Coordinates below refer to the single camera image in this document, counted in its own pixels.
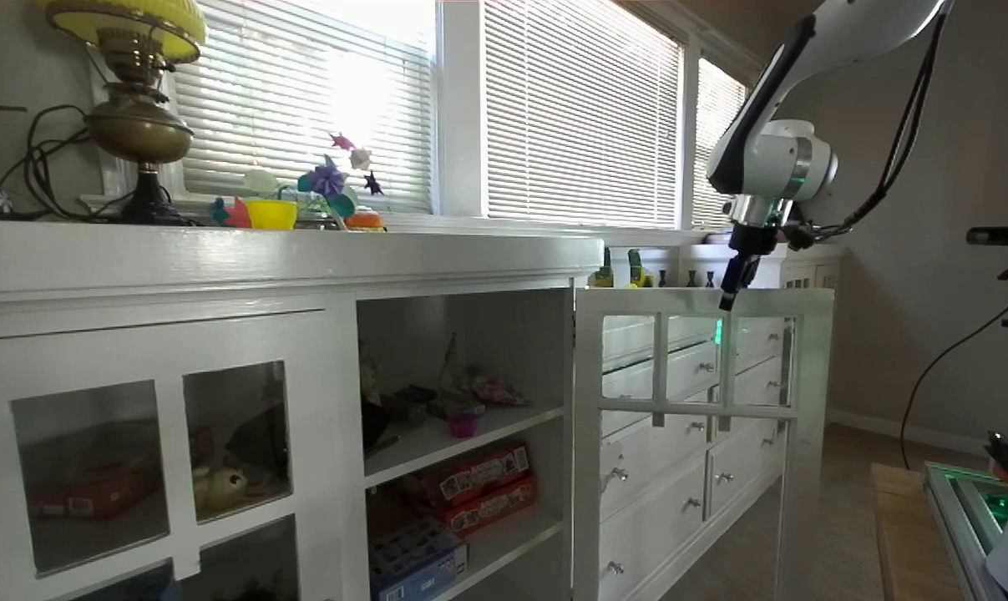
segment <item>window frame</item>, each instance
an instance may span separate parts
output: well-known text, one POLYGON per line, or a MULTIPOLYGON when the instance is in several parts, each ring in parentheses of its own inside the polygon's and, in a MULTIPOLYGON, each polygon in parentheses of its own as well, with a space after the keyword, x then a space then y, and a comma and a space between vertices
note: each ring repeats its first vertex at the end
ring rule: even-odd
MULTIPOLYGON (((749 50, 714 29, 678 3, 649 3, 648 15, 642 19, 667 35, 678 39, 684 46, 683 61, 679 67, 679 177, 675 202, 675 229, 641 229, 615 227, 584 227, 584 225, 548 224, 541 221, 512 221, 487 217, 489 213, 488 173, 488 105, 485 90, 485 1, 438 2, 435 7, 435 61, 431 87, 431 214, 393 213, 386 216, 390 228, 396 231, 458 233, 569 233, 570 235, 596 235, 603 233, 606 240, 625 240, 634 244, 648 240, 658 245, 665 240, 678 244, 679 232, 690 233, 694 239, 707 232, 695 231, 694 217, 694 155, 696 149, 696 111, 698 111, 699 62, 701 57, 712 61, 720 69, 736 77, 749 88, 759 77, 762 64, 749 50)), ((91 73, 93 100, 106 100, 103 80, 91 73)), ((172 94, 172 77, 163 77, 163 93, 170 96, 170 109, 179 115, 179 98, 172 94)), ((99 208, 110 199, 118 198, 133 190, 136 166, 129 161, 115 158, 100 151, 100 170, 103 175, 103 195, 81 199, 88 206, 99 208)), ((174 206, 182 212, 207 213, 213 196, 190 193, 183 186, 179 161, 166 163, 159 168, 160 183, 170 191, 174 206)))

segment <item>white cabinet top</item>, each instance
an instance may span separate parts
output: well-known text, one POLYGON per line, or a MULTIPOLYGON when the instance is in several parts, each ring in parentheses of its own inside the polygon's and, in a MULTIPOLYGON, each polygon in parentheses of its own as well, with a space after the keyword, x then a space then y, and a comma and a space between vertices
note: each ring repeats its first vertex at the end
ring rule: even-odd
POLYGON ((127 295, 144 288, 339 285, 359 297, 404 296, 428 284, 450 292, 490 290, 494 282, 542 288, 585 278, 602 260, 603 243, 587 237, 0 222, 0 302, 127 295))

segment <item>cabinet door frame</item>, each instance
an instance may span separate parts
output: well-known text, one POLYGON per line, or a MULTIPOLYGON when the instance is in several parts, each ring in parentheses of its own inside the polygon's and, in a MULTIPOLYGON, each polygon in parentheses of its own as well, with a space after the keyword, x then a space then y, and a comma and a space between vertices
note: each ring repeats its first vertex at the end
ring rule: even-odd
POLYGON ((350 505, 341 497, 348 479, 341 461, 352 445, 362 448, 358 429, 344 428, 351 418, 344 406, 358 411, 358 403, 336 402, 358 398, 358 379, 352 396, 352 377, 344 373, 358 373, 358 355, 352 351, 354 361, 348 361, 354 320, 344 325, 335 315, 343 309, 0 339, 0 599, 68 599, 166 563, 175 578, 191 577, 198 574, 202 547, 282 516, 296 520, 300 598, 341 598, 344 519, 337 516, 350 505), (200 525, 182 378, 271 361, 285 363, 292 494, 200 525), (12 401, 141 380, 152 380, 155 388, 168 534, 37 575, 12 401), (325 391, 336 392, 334 402, 325 391), (322 396, 325 402, 313 402, 322 396), (329 473, 339 479, 324 477, 329 473))
POLYGON ((820 503, 822 439, 835 295, 827 289, 747 289, 732 313, 721 312, 718 289, 587 288, 576 297, 574 384, 574 557, 576 601, 599 601, 601 410, 652 414, 713 414, 781 419, 786 424, 786 465, 779 510, 775 599, 810 597, 813 515, 820 503), (670 316, 723 320, 720 395, 709 403, 667 399, 667 327, 670 316), (603 320, 607 316, 655 318, 652 398, 607 399, 602 392, 603 320), (739 320, 793 318, 794 346, 787 406, 733 402, 734 340, 739 320))

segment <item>white blinds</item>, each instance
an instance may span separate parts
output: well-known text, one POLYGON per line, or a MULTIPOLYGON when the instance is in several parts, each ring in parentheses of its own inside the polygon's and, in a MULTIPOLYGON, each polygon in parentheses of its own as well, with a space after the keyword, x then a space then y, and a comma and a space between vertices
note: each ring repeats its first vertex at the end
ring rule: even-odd
POLYGON ((486 2, 489 216, 675 228, 680 52, 612 0, 486 2))
POLYGON ((730 227, 723 214, 729 195, 718 194, 708 183, 708 159, 726 128, 745 104, 748 88, 707 58, 701 58, 698 83, 698 140, 694 163, 694 229, 722 230, 730 227))
POLYGON ((324 152, 352 174, 344 133, 373 152, 378 210, 430 210, 433 0, 199 0, 203 57, 180 66, 175 100, 196 132, 193 193, 241 195, 243 174, 295 179, 324 152))

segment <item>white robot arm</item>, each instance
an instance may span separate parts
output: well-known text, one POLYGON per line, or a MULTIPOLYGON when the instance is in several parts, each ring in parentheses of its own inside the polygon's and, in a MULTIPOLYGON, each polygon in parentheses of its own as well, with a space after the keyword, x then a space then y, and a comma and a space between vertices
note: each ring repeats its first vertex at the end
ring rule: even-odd
POLYGON ((724 212, 738 252, 723 277, 722 309, 774 250, 794 201, 809 201, 835 179, 837 156, 804 121, 771 121, 808 77, 889 52, 919 34, 953 0, 827 0, 793 26, 708 161, 708 182, 737 195, 724 212))

